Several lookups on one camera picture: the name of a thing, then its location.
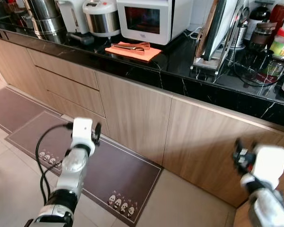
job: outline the tongs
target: tongs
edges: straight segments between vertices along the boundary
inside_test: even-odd
[[[151,45],[148,42],[142,42],[139,44],[112,44],[111,47],[114,49],[121,49],[123,51],[144,55],[145,50],[149,50]]]

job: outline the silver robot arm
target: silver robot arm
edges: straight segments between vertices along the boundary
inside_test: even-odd
[[[276,190],[284,171],[284,148],[256,145],[252,153],[237,141],[233,155],[240,184],[249,192],[248,216],[254,227],[284,227],[284,199]]]
[[[88,159],[98,144],[101,126],[97,125],[95,136],[91,133],[92,120],[75,118],[72,143],[62,161],[62,173],[57,186],[41,208],[36,219],[31,219],[25,227],[71,227],[74,212],[79,201],[83,181],[86,176]]]

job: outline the orange cloth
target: orange cloth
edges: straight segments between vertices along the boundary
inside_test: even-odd
[[[116,53],[119,55],[123,55],[123,56],[128,56],[128,57],[132,57],[132,58],[137,58],[143,61],[150,61],[154,56],[156,56],[158,53],[160,53],[162,50],[158,50],[155,48],[150,48],[149,50],[145,50],[144,51],[144,55],[139,55],[137,53],[131,53],[129,51],[123,51],[123,50],[119,50],[119,49],[114,49],[111,47],[105,48],[106,51],[111,52],[111,53]]]

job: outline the kitchen counter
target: kitchen counter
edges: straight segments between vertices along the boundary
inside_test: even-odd
[[[167,46],[152,45],[162,52],[148,63],[106,52],[110,43],[105,38],[88,46],[74,40],[62,45],[38,39],[32,29],[0,23],[0,39],[284,126],[284,76],[271,86],[252,87],[226,64],[218,75],[198,67],[191,70],[195,43],[185,35]],[[126,39],[118,35],[111,40],[120,41]]]

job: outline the white microwave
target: white microwave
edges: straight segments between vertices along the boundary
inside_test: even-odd
[[[166,45],[190,23],[193,0],[117,0],[122,36]]]

